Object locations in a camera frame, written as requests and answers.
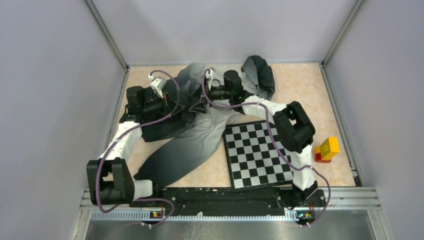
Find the grey gradient zip jacket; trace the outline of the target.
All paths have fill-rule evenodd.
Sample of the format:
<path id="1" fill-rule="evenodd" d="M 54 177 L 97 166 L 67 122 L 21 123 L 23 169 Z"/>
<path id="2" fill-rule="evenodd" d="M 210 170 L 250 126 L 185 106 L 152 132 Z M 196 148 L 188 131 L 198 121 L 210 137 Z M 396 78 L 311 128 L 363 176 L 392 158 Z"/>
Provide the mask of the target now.
<path id="1" fill-rule="evenodd" d="M 251 55 L 235 71 L 244 90 L 263 99 L 272 98 L 275 79 L 264 58 Z M 211 157 L 226 126 L 242 117 L 242 113 L 230 108 L 209 107 L 206 113 L 186 109 L 169 120 L 142 127 L 141 137 L 145 142 L 168 142 L 147 157 L 133 178 L 151 180 L 161 188 L 178 181 Z"/>

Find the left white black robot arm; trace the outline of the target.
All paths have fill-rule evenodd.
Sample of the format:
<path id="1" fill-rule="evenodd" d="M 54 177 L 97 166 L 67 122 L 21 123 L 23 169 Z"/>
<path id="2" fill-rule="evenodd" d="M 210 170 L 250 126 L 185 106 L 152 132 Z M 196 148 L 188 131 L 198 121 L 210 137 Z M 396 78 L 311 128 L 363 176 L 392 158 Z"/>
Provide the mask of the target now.
<path id="1" fill-rule="evenodd" d="M 147 206 L 160 202 L 157 184 L 150 179 L 133 179 L 128 160 L 143 127 L 158 124 L 176 113 L 180 94 L 172 97 L 166 91 L 151 87 L 129 87 L 127 104 L 119 120 L 118 129 L 106 150 L 86 165 L 90 200 L 100 209 L 104 205 L 115 207 L 141 199 Z"/>

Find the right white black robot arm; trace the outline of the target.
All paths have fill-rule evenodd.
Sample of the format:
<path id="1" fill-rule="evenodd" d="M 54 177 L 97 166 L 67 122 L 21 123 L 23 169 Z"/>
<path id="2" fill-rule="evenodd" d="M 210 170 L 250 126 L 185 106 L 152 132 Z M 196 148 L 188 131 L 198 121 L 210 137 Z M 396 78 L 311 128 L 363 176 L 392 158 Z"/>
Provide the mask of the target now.
<path id="1" fill-rule="evenodd" d="M 268 131 L 274 125 L 283 149 L 291 153 L 290 160 L 284 157 L 283 161 L 294 171 L 293 200 L 299 206 L 307 206 L 318 190 L 311 155 L 316 130 L 302 105 L 297 101 L 276 103 L 248 92 L 235 70 L 225 72 L 219 80 L 220 86 L 214 86 L 215 74 L 211 68 L 206 68 L 201 75 L 202 102 L 211 107 L 231 109 L 263 119 Z"/>

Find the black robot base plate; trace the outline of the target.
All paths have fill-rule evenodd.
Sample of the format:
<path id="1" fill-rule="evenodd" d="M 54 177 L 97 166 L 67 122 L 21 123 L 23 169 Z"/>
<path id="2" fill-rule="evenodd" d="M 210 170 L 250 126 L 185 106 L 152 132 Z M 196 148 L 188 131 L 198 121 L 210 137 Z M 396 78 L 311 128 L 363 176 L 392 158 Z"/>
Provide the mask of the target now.
<path id="1" fill-rule="evenodd" d="M 228 187 L 170 187 L 157 190 L 153 196 L 127 201 L 132 208 L 158 208 L 173 217 L 265 217 L 282 216 L 289 210 L 316 210 L 324 207 L 326 198 L 319 189 L 304 200 L 291 188 L 265 187 L 233 192 Z"/>

